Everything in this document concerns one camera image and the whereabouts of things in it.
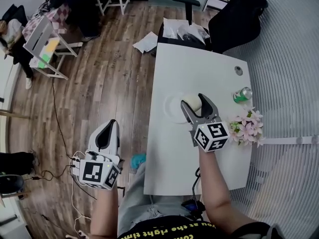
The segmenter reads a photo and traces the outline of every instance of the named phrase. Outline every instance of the wooden floor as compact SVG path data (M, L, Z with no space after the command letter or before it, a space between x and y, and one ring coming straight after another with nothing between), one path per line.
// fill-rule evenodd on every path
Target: wooden floor
M205 27L216 11L195 12L193 21ZM141 54L133 44L150 31L158 33L163 17L185 19L181 8L129 4L125 15L112 7L103 19L101 36L84 45L78 58L65 59L61 71L69 80L55 79L58 119L69 155L85 151L90 134L100 124L115 118L120 125L122 157L126 160L119 186L128 187L130 157L146 152L155 58ZM35 73L31 90L25 90L22 72L12 101L15 113L30 120L11 119L10 152L33 149L40 161L37 172L60 174L69 164L53 107L52 81ZM72 179L67 170L50 182L28 180L31 194L21 201L26 222L35 238L64 238L75 235L74 219L79 215L71 206ZM85 189L92 195L94 190ZM74 205L91 216L95 200L74 185ZM46 221L41 214L53 223ZM81 218L76 229L89 233L90 221Z

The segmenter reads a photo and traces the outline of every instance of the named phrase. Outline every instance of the black t-shirt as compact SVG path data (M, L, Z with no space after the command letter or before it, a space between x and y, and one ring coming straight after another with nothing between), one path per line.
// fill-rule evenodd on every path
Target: black t-shirt
M182 216L166 216L138 223L119 239L282 239L277 233L269 236L270 226L255 222L242 226L232 235L227 236L215 225L204 221L191 221Z

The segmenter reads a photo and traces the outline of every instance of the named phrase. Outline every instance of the teal object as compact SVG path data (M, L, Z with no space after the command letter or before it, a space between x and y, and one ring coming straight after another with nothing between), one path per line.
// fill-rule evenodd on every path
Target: teal object
M146 153L134 154L131 158L131 168L137 170L141 164L146 162Z

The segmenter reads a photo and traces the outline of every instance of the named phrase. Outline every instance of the white desk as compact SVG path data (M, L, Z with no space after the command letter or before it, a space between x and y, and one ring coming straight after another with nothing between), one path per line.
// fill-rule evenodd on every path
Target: white desk
M235 66L243 75L235 73ZM144 194L192 195L198 149L190 138L191 125L170 122L163 103L174 93L209 97L218 107L222 120L243 112L232 99L232 92L250 87L247 63L200 49L159 43L156 56L149 125ZM251 146L226 143L216 152L221 172L230 190L246 186ZM200 181L196 193L201 194Z

